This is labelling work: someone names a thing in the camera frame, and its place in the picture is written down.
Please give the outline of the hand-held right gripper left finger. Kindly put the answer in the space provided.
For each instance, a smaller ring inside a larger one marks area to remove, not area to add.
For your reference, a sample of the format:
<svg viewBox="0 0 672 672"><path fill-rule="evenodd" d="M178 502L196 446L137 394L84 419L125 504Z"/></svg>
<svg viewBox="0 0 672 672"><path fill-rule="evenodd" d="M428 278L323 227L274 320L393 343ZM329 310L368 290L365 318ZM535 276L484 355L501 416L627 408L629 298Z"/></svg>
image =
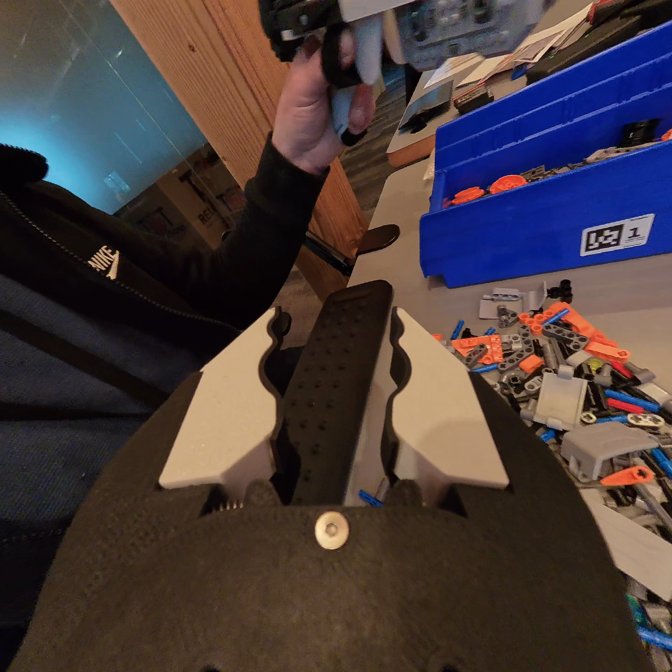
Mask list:
<svg viewBox="0 0 672 672"><path fill-rule="evenodd" d="M270 308L200 370L159 476L163 489L214 484L242 502L250 483L275 474L281 398L265 364L290 323L281 308Z"/></svg>

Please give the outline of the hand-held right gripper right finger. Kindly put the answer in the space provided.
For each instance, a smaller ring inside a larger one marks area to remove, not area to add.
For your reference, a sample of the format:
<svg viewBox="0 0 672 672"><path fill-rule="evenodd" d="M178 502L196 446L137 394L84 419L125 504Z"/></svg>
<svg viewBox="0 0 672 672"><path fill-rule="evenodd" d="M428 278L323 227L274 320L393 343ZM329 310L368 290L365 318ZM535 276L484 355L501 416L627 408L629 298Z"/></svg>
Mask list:
<svg viewBox="0 0 672 672"><path fill-rule="evenodd" d="M399 307L391 312L390 374L381 462L391 484L411 481L437 506L457 484L503 490L499 450L464 364Z"/></svg>

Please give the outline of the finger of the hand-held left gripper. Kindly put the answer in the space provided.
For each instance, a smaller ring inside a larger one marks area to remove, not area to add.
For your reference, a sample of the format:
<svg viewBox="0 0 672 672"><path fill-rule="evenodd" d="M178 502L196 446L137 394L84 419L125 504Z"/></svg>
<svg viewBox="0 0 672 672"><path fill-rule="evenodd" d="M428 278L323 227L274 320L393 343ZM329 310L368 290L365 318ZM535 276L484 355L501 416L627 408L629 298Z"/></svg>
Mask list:
<svg viewBox="0 0 672 672"><path fill-rule="evenodd" d="M414 1L339 1L339 11L344 22L354 22Z"/></svg>

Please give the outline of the large grey brick housing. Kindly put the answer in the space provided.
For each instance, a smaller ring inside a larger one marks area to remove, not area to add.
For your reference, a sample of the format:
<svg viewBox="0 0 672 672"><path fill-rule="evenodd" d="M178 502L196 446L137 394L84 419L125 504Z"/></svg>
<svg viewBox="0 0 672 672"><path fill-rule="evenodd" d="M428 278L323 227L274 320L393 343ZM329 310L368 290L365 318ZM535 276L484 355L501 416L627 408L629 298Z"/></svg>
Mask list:
<svg viewBox="0 0 672 672"><path fill-rule="evenodd" d="M451 57L514 51L555 1L414 1L395 17L405 61L431 71Z"/></svg>

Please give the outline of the pile of building bricks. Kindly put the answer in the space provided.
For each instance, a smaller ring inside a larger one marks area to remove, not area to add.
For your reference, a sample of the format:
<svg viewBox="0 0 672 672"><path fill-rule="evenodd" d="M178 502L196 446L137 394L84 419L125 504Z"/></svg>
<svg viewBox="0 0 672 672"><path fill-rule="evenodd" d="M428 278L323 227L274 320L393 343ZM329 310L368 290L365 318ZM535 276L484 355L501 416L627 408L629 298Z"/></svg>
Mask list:
<svg viewBox="0 0 672 672"><path fill-rule="evenodd" d="M571 307L569 280L541 290L544 304L494 290L481 306L497 326L478 335L458 321L449 339L434 338L486 378L579 491L671 543L671 394ZM671 602L619 571L645 651L670 671Z"/></svg>

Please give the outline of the blue plastic bin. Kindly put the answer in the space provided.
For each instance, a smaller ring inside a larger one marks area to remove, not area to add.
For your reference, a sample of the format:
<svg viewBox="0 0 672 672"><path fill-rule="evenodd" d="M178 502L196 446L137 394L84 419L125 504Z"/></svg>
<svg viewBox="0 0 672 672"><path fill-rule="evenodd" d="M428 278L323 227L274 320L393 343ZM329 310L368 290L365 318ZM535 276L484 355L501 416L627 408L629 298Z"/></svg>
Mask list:
<svg viewBox="0 0 672 672"><path fill-rule="evenodd" d="M451 287L671 252L671 141L444 207L507 175L614 147L626 124L671 130L671 22L439 127L424 276Z"/></svg>

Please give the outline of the person's left forearm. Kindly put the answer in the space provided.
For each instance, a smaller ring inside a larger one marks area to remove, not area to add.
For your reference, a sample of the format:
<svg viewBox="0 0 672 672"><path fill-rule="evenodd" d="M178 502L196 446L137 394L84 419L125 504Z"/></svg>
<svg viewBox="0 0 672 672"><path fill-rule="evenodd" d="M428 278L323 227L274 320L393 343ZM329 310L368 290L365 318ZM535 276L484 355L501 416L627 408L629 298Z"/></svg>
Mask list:
<svg viewBox="0 0 672 672"><path fill-rule="evenodd" d="M200 315L244 329L272 306L287 280L328 173L303 171L269 136L245 187L239 223L215 250L203 254L137 236L124 244L126 255Z"/></svg>

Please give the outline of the person's left hand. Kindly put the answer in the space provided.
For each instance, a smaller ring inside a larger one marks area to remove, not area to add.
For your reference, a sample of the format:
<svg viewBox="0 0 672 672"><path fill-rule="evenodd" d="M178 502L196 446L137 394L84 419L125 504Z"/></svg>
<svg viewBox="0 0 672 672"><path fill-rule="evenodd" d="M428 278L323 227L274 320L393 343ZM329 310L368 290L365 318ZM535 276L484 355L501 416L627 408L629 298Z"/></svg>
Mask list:
<svg viewBox="0 0 672 672"><path fill-rule="evenodd" d="M356 60L356 38L345 29L339 42L339 62L348 69ZM293 165L313 175L323 174L343 151L331 120L329 83L324 78L322 44L311 36L296 53L283 84L273 125L273 146ZM376 108L373 86L358 85L349 110L349 131L365 132Z"/></svg>

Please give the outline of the wooden pillar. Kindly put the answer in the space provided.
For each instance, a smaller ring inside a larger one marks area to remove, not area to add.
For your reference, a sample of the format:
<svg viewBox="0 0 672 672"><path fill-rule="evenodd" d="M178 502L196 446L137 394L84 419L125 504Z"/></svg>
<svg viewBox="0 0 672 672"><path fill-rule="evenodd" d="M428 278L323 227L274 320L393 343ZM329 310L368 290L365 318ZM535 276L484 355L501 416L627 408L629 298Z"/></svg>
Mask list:
<svg viewBox="0 0 672 672"><path fill-rule="evenodd" d="M140 46L244 187L271 132L288 65L273 54L257 1L111 1ZM336 158L310 231L352 256L368 229ZM348 280L302 247L298 270L321 302Z"/></svg>

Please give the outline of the white paper sheet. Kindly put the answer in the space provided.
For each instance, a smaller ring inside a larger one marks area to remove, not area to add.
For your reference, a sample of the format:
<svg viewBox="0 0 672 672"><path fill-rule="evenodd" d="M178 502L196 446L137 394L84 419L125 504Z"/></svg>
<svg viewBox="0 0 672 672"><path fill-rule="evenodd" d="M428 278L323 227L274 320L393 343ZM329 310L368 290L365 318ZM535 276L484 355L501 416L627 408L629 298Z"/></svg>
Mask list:
<svg viewBox="0 0 672 672"><path fill-rule="evenodd" d="M425 83L424 88L428 89L437 84L441 84L465 69L475 68L483 61L484 57L476 53L448 58L434 70L431 77Z"/></svg>

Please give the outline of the folded printed leaflet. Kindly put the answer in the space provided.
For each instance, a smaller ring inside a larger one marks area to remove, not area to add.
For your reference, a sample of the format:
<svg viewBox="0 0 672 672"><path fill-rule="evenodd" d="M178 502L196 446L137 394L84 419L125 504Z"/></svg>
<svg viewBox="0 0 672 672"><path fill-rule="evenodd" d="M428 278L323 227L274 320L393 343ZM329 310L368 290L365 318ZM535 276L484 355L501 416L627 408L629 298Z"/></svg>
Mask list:
<svg viewBox="0 0 672 672"><path fill-rule="evenodd" d="M510 55L506 57L495 57L495 67L487 76L490 77L499 72L515 69L519 65L531 65L537 63L551 47L559 46L577 28L580 28L585 24L591 7L592 2L589 2L582 10L557 23L555 26L540 31L537 34L530 35Z"/></svg>

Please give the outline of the stacked cardboard boxes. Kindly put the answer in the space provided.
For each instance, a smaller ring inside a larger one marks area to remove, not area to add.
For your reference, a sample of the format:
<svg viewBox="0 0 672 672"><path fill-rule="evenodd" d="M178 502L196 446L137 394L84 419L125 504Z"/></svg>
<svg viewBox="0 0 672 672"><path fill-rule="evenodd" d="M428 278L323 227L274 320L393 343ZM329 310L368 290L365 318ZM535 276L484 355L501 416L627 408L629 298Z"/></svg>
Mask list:
<svg viewBox="0 0 672 672"><path fill-rule="evenodd" d="M206 143L114 215L131 229L205 251L220 245L244 205L243 189Z"/></svg>

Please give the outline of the heap of wheels and bricks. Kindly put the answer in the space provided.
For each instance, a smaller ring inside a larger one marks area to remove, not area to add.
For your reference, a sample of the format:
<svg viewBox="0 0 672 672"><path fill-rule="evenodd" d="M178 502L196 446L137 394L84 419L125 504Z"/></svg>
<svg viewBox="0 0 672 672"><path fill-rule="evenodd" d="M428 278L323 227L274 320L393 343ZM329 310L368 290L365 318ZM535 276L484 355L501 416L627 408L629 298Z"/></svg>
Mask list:
<svg viewBox="0 0 672 672"><path fill-rule="evenodd" d="M620 124L584 118L454 161L436 172L434 188L445 209L669 144L671 120L661 116Z"/></svg>

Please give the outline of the black power bank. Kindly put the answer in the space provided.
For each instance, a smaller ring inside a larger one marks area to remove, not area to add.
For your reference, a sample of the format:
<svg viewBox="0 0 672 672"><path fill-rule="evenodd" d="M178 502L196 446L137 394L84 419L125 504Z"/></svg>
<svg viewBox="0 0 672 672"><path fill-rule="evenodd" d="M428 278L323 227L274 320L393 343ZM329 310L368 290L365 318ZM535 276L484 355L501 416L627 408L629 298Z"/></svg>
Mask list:
<svg viewBox="0 0 672 672"><path fill-rule="evenodd" d="M543 57L526 72L525 84L534 84L574 64L614 47L639 32L671 20L671 6L662 6L660 12L635 8L634 13L607 21L587 32L571 45Z"/></svg>

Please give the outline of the person's black jacket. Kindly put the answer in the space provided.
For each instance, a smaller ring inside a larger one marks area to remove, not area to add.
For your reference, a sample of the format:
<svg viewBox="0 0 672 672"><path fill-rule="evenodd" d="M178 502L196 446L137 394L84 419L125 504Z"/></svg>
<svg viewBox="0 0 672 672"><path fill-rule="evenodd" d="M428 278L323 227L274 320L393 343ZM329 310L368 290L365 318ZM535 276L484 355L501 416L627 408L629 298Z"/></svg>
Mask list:
<svg viewBox="0 0 672 672"><path fill-rule="evenodd" d="M134 230L46 182L46 159L1 145L1 273L81 315L194 349L259 316L229 292L223 256Z"/></svg>

